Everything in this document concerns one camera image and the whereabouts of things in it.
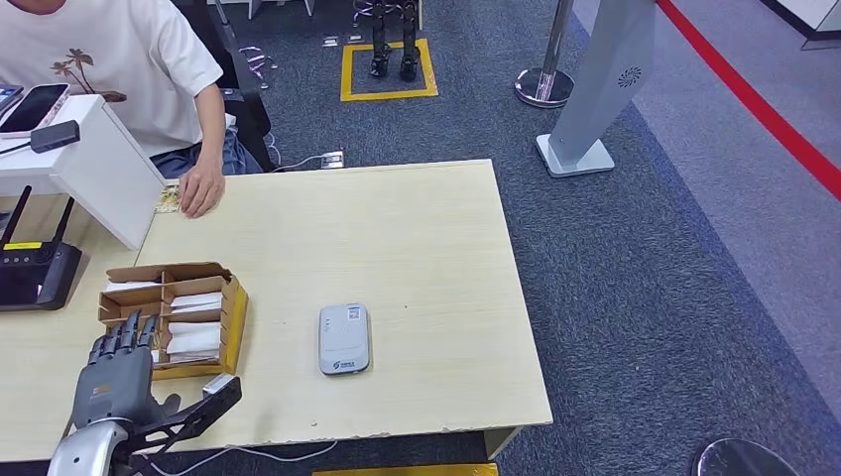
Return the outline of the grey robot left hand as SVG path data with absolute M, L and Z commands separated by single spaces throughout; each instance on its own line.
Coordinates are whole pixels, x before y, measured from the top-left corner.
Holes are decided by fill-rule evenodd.
M 180 396 L 163 402 L 152 395 L 152 337 L 159 317 L 139 323 L 140 312 L 94 340 L 81 369 L 69 422 L 82 429 L 96 421 L 117 418 L 135 426 L 159 423 L 179 410 Z

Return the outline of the person's left hand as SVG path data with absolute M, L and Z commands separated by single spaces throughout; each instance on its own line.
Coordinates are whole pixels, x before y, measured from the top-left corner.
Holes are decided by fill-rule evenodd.
M 218 203 L 224 189 L 220 159 L 200 155 L 196 164 L 179 178 L 180 211 L 189 218 L 200 217 Z

